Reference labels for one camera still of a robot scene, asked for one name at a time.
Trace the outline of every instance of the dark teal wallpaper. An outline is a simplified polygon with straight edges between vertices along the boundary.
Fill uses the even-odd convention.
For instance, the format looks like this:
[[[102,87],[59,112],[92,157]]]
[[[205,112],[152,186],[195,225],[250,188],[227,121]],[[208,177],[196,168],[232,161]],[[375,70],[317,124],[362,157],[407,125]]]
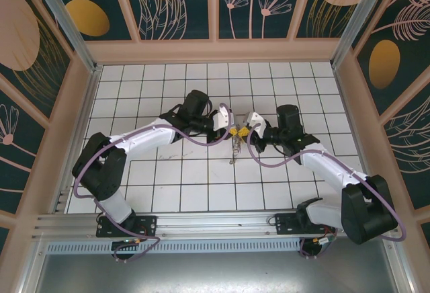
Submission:
[[[30,0],[0,9],[0,74],[49,118],[70,58]]]
[[[421,224],[421,230],[423,231],[425,240],[430,248],[430,222]]]
[[[208,0],[129,0],[142,40],[208,39]]]
[[[6,244],[6,238],[8,234],[9,234],[9,229],[0,227],[0,256],[3,250],[3,247]]]
[[[220,39],[286,38],[297,0],[220,0]]]
[[[44,132],[0,91],[0,210],[16,213]]]
[[[430,0],[392,0],[357,56],[382,114],[430,65]]]
[[[430,205],[430,85],[385,124],[385,131],[414,208]]]
[[[131,40],[118,0],[62,1],[84,40]]]
[[[360,0],[308,0],[297,38],[340,38]]]
[[[364,22],[363,26],[361,27],[361,30],[358,32],[357,36],[355,37],[355,40],[352,43],[352,47],[355,48],[355,46],[357,46],[357,43],[360,41],[361,37],[363,36],[364,31],[367,29],[368,24],[370,22],[370,20],[373,18],[373,16],[375,15],[376,11],[378,10],[379,6],[381,5],[383,0],[377,0],[376,4],[374,6],[374,8],[372,9],[372,11],[370,12],[368,18],[366,19],[366,21]]]

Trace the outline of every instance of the flower illustration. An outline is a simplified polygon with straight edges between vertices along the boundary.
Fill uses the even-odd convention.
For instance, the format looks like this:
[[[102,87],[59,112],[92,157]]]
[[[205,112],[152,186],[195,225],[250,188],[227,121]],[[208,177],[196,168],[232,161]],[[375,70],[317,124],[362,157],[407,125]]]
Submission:
[[[233,39],[236,38],[234,34],[234,27],[233,27],[233,20],[231,17],[231,10],[235,9],[237,7],[243,7],[248,5],[248,0],[224,0],[226,2],[226,5],[228,7],[228,13],[230,15],[230,27],[231,27],[231,33],[233,35]]]
[[[19,145],[16,145],[13,142],[13,135],[15,134],[16,127],[18,124],[18,117],[19,117],[18,109],[11,106],[8,113],[6,106],[4,104],[0,105],[0,145],[6,145],[6,146],[12,145],[13,147],[16,147],[17,149],[23,151],[24,153],[27,153],[35,157],[36,154],[23,149],[22,147],[20,147]],[[20,165],[16,162],[10,161],[4,157],[0,157],[0,161],[26,172],[31,171],[31,169],[24,167],[23,165]]]
[[[6,106],[0,105],[0,144],[10,145],[13,143],[13,133],[18,124],[19,111],[11,106],[9,114]]]
[[[263,25],[261,28],[261,38],[264,38],[264,23],[266,16],[283,14],[291,11],[289,0],[258,0],[263,16]]]

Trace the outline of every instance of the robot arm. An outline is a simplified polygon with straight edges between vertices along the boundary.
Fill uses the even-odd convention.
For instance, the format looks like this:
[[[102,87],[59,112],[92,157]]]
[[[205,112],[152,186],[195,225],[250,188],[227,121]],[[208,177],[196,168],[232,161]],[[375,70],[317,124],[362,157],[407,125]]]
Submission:
[[[277,108],[278,127],[271,127],[268,121],[255,112],[248,114],[245,120],[251,128],[260,124],[251,135],[251,144],[255,145],[259,153],[268,144],[282,146],[287,157],[305,150],[328,153],[317,138],[304,133],[296,106]],[[385,206],[327,156],[304,153],[295,160],[323,178],[337,194],[331,198],[314,198],[298,205],[296,216],[304,228],[309,223],[325,224],[344,230],[354,243],[361,244],[397,227],[396,220]],[[379,175],[370,177],[356,171],[354,174],[366,180],[393,207],[384,178]]]
[[[228,126],[228,112],[225,108],[220,108],[219,111],[214,110],[209,115],[203,115],[208,103],[210,103],[209,97],[205,93],[193,90],[183,104],[176,105],[167,113],[161,114],[147,126],[170,125],[186,135],[190,135],[192,132],[206,134],[207,142],[214,142],[225,133],[225,128]],[[98,159],[90,165],[81,184],[91,192],[115,222],[128,230],[133,227],[135,213],[119,191],[126,161],[136,153],[171,144],[182,138],[179,133],[170,128],[154,128],[127,138],[128,135],[135,134],[137,130],[109,137],[102,133],[94,134],[72,170],[73,176],[77,177],[96,152],[111,142],[124,139],[123,142],[103,154],[104,163]]]

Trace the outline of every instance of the white tile floor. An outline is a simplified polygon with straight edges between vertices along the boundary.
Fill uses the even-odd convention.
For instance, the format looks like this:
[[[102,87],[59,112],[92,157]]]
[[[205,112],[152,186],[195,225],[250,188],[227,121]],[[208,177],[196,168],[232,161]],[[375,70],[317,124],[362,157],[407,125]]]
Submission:
[[[96,132],[113,135],[144,126],[182,103],[192,89],[207,93],[214,108],[225,102],[239,118],[255,110],[274,126],[276,107],[295,104],[306,132],[361,170],[328,62],[106,66],[86,139]],[[139,154],[125,168],[120,189],[137,212],[286,209],[333,194],[320,177],[294,161],[276,169],[260,167],[245,146],[236,164],[229,164],[231,157],[231,140],[211,148],[180,140]],[[260,157],[266,163],[282,160],[271,146]],[[69,198],[67,213],[88,212],[95,212],[91,200]]]

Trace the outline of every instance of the purple cable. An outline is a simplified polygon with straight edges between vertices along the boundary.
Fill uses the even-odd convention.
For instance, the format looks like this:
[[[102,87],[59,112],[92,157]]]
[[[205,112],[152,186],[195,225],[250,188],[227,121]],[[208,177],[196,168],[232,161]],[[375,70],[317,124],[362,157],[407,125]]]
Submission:
[[[295,155],[292,155],[291,157],[288,157],[286,160],[280,162],[280,163],[276,163],[276,164],[267,164],[267,163],[263,163],[261,162],[255,155],[253,152],[253,149],[251,147],[251,135],[254,132],[254,130],[260,126],[261,124],[258,123],[256,124],[254,127],[252,127],[252,129],[249,131],[248,137],[247,137],[247,146],[248,146],[248,150],[249,150],[249,154],[251,154],[252,158],[254,159],[255,162],[257,162],[258,164],[260,164],[262,167],[280,167],[288,162],[290,162],[291,160],[294,160],[296,157],[299,157],[303,154],[320,154],[322,156],[328,157],[330,160],[332,160],[333,162],[335,162],[336,164],[338,164],[338,166],[340,166],[342,169],[344,169],[346,172],[348,172],[349,174],[351,174],[351,176],[353,178],[355,178],[356,180],[358,180],[359,182],[361,182],[361,184],[363,184],[375,197],[377,197],[377,199],[379,201],[381,201],[381,203],[385,206],[385,208],[387,208],[387,210],[391,213],[391,215],[394,217],[394,219],[396,219],[400,229],[402,230],[402,235],[399,238],[396,237],[387,237],[384,235],[381,235],[380,237],[382,239],[385,239],[386,241],[404,241],[406,239],[406,228],[403,224],[403,222],[400,220],[400,217],[397,215],[397,213],[394,211],[394,209],[388,204],[388,202],[378,193],[376,192],[371,186],[370,184],[368,184],[365,180],[363,180],[360,176],[356,175],[355,172],[353,170],[351,170],[350,168],[348,168],[345,164],[343,164],[342,161],[338,160],[338,158],[332,156],[331,154],[328,154],[326,152],[323,151],[318,151],[318,150],[305,150],[299,153],[296,153]]]
[[[93,199],[94,202],[95,202],[95,205],[103,212],[103,214],[109,219],[109,221],[116,228],[118,228],[119,230],[121,230],[123,233],[126,233],[126,234],[128,234],[130,236],[133,236],[133,237],[137,237],[139,239],[154,239],[155,240],[155,243],[153,243],[151,246],[149,246],[147,249],[145,249],[142,253],[139,253],[139,254],[134,255],[133,257],[127,259],[128,261],[133,261],[133,260],[138,259],[139,257],[143,256],[147,251],[151,250],[156,244],[158,244],[160,242],[160,238],[159,237],[152,237],[152,236],[142,236],[142,234],[136,234],[136,233],[133,233],[131,231],[126,230],[125,228],[121,227],[115,220],[113,220],[111,218],[111,216],[103,209],[103,207],[101,206],[101,204],[92,195],[84,195],[84,196],[82,196],[82,195],[78,194],[78,185],[79,185],[79,182],[81,182],[83,175],[85,174],[85,172],[87,172],[87,170],[91,166],[91,164],[93,164],[93,162],[95,160],[97,160],[102,153],[106,152],[108,149],[114,147],[118,143],[126,141],[129,138],[132,138],[133,136],[136,136],[136,135],[138,135],[140,133],[143,133],[143,132],[146,132],[148,130],[154,130],[154,129],[157,129],[157,128],[168,128],[168,129],[174,130],[179,135],[182,135],[182,137],[188,139],[190,142],[192,142],[194,144],[197,144],[197,145],[201,145],[203,147],[213,147],[213,146],[221,143],[228,136],[228,133],[230,132],[230,127],[232,126],[232,124],[231,124],[230,108],[228,108],[228,106],[225,103],[220,103],[220,106],[222,106],[223,108],[225,108],[227,110],[227,112],[229,113],[229,115],[228,115],[228,125],[227,125],[228,128],[226,129],[226,132],[224,133],[224,135],[221,136],[221,138],[219,140],[217,140],[217,141],[215,141],[213,143],[209,143],[209,144],[207,144],[207,143],[201,143],[201,142],[198,142],[196,140],[193,140],[191,137],[189,137],[188,135],[186,135],[185,133],[183,133],[182,131],[178,130],[176,127],[173,127],[171,125],[158,124],[158,125],[146,126],[146,127],[143,127],[143,128],[141,128],[139,130],[136,130],[133,133],[131,133],[129,135],[126,135],[125,137],[120,138],[120,139],[118,139],[118,140],[116,140],[116,141],[114,141],[114,142],[106,145],[102,149],[100,149],[98,152],[96,152],[92,156],[92,158],[90,158],[90,160],[88,160],[88,162],[84,165],[84,167],[82,168],[82,171],[80,172],[80,174],[76,178],[75,183],[73,184],[73,194],[75,195],[76,198],[79,198],[79,199],[91,198],[91,199]],[[116,258],[116,261],[121,261],[121,259],[118,259],[118,257],[116,256],[116,253],[118,252],[118,250],[121,249],[121,248],[123,248],[123,247],[130,246],[130,245],[133,246],[133,245],[136,245],[136,243],[134,243],[134,244],[133,243],[128,243],[128,244],[119,246],[114,251],[114,256]]]

